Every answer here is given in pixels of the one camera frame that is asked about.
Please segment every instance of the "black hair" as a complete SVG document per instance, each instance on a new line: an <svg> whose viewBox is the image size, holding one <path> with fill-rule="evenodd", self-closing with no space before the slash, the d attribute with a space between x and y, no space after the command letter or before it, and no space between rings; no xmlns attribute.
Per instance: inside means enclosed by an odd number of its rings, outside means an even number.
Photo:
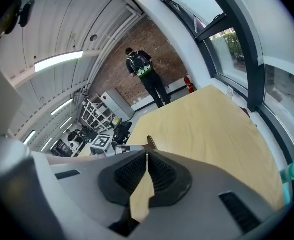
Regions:
<svg viewBox="0 0 294 240"><path fill-rule="evenodd" d="M130 48L130 47L127 48L126 51L125 51L126 55L130 55L132 52L133 52L133 49Z"/></svg>

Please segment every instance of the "backpack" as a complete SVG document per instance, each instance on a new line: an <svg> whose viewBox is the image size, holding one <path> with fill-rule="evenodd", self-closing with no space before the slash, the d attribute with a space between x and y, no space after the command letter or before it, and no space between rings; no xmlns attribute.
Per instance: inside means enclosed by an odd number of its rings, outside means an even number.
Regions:
<svg viewBox="0 0 294 240"><path fill-rule="evenodd" d="M152 71L152 66L149 61L138 53L135 53L135 55L131 58L130 64L134 72L140 78Z"/></svg>

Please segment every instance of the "person wearing black clothes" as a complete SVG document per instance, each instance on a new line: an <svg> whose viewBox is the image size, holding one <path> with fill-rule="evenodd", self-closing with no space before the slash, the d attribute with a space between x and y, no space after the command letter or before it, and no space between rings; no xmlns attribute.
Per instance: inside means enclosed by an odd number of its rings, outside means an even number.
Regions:
<svg viewBox="0 0 294 240"><path fill-rule="evenodd" d="M77 132L73 131L71 132L71 130L67 130L66 131L68 134L68 142L74 141L74 142L78 142L79 145L83 143L83 138L78 136Z"/></svg>
<svg viewBox="0 0 294 240"><path fill-rule="evenodd" d="M153 98L157 107L161 108L164 106L157 91L166 105L171 103L171 98L168 96L160 76L153 69L152 57L143 50L134 52L132 48L127 48L125 52L128 56L126 66L130 75L132 77L139 76L143 86Z"/></svg>

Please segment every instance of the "white corrugated ceiling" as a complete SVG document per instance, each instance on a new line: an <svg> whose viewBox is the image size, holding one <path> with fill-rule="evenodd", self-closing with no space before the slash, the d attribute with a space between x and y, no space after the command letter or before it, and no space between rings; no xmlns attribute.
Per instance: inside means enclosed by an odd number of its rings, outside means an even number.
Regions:
<svg viewBox="0 0 294 240"><path fill-rule="evenodd" d="M102 50L113 33L131 16L124 0L34 1L28 25L25 28L17 25L11 34L0 39L0 69L10 80L26 73L36 62L55 55ZM90 41L92 35L97 35L97 40ZM85 97L80 94L76 103L55 116L51 116L52 111L44 112L44 107L56 104L54 110L73 98L75 93L71 90L79 91L85 85L96 59L97 56L83 57L59 64L37 73L19 86L17 91L23 104L11 124L11 132L23 141L35 130L30 147L37 151L49 138L58 138L65 129L57 128L70 116L73 116L72 122L78 119ZM25 125L31 123L37 113L41 117L26 131Z"/></svg>

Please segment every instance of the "fire extinguisher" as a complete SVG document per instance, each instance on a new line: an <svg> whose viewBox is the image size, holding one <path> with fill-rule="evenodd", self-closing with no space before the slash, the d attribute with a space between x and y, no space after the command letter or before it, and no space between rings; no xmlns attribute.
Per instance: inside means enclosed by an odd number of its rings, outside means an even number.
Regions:
<svg viewBox="0 0 294 240"><path fill-rule="evenodd" d="M187 88L189 90L189 93L190 94L193 93L195 90L194 90L194 87L193 87L193 85L191 83L191 80L187 76L185 76L183 80L186 83L186 86L187 86Z"/></svg>

